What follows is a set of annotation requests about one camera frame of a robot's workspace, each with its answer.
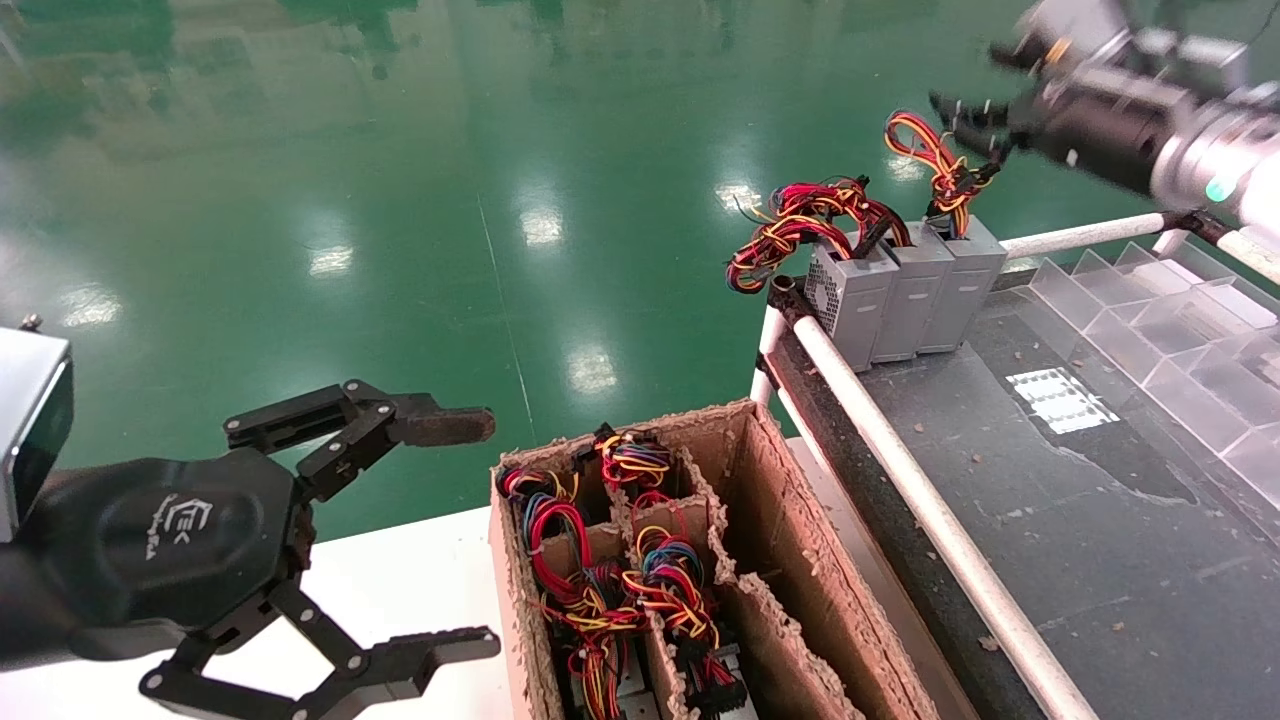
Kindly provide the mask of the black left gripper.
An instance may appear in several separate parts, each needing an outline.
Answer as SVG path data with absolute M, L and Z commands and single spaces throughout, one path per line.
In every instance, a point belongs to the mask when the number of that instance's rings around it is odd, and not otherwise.
M 186 717 L 356 719 L 420 698 L 440 667 L 495 657 L 499 637 L 468 626 L 360 647 L 291 583 L 315 541 L 307 501 L 333 498 L 399 445 L 477 445 L 495 428 L 489 407 L 352 379 L 227 419 L 234 451 L 220 457 L 56 471 L 28 519 L 28 626 L 52 641 L 187 635 L 138 687 Z M 321 446 L 296 465 L 298 491 L 266 455 L 314 439 Z M 284 618 L 332 671 L 298 698 L 206 676 L 215 655 L 248 639 L 252 616 Z

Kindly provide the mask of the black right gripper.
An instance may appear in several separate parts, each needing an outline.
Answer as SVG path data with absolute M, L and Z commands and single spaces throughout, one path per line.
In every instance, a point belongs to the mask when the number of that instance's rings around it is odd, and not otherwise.
M 991 44 L 988 58 L 1036 76 L 1048 51 L 1042 38 L 1020 38 Z M 956 143 L 987 161 L 1005 163 L 1025 149 L 1135 193 L 1171 192 L 1198 111 L 1193 88 L 1144 79 L 1130 88 L 1044 79 L 1011 104 L 965 102 L 937 91 L 928 99 Z

